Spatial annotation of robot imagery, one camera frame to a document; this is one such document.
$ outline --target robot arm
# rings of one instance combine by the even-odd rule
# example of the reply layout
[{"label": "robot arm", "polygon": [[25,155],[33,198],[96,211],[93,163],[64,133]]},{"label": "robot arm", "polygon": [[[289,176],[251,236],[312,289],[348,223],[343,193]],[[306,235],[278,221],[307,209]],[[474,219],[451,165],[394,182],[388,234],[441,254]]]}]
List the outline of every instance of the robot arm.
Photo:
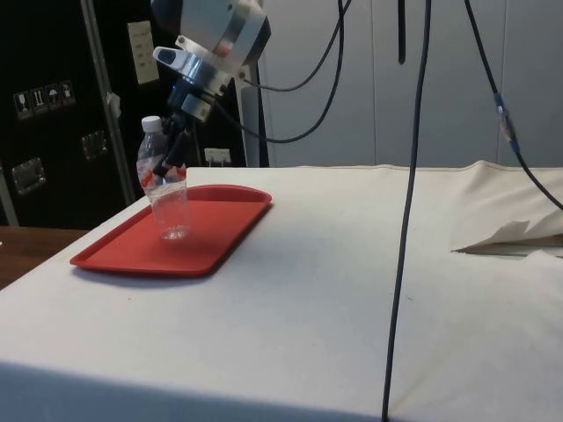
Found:
[{"label": "robot arm", "polygon": [[240,68],[258,61],[270,24],[258,0],[151,0],[157,23],[178,35],[176,48],[157,47],[154,58],[179,73],[168,98],[168,153],[153,170],[166,174],[186,161],[191,128],[205,122]]}]

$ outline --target wall outlet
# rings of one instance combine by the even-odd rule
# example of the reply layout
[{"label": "wall outlet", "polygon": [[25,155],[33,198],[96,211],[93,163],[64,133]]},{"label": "wall outlet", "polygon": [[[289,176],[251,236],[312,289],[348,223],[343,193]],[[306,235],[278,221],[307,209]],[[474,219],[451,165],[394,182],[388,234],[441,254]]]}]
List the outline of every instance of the wall outlet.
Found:
[{"label": "wall outlet", "polygon": [[231,164],[230,150],[205,148],[205,161],[208,164]]}]

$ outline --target red plastic tray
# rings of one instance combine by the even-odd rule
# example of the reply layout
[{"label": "red plastic tray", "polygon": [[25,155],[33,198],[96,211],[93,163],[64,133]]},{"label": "red plastic tray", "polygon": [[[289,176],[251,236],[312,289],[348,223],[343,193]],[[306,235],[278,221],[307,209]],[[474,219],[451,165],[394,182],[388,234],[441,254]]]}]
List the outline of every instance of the red plastic tray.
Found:
[{"label": "red plastic tray", "polygon": [[242,186],[188,189],[189,234],[160,237],[150,207],[76,255],[70,263],[106,272],[202,277],[214,272],[271,207],[267,193]]}]

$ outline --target white bottle cap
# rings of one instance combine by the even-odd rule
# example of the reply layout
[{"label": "white bottle cap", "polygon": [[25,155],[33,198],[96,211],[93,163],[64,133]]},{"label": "white bottle cap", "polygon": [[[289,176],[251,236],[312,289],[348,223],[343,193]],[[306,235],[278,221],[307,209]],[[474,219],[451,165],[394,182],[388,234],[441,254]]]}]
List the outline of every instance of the white bottle cap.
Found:
[{"label": "white bottle cap", "polygon": [[154,134],[162,131],[162,119],[158,116],[149,116],[141,120],[145,134]]}]

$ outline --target wooden surface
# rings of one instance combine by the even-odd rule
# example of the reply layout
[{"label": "wooden surface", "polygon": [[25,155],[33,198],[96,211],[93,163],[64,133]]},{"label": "wooden surface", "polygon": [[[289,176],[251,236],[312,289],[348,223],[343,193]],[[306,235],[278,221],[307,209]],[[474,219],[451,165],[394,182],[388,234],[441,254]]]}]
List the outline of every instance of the wooden surface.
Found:
[{"label": "wooden surface", "polygon": [[82,230],[0,227],[0,290],[86,233]]}]

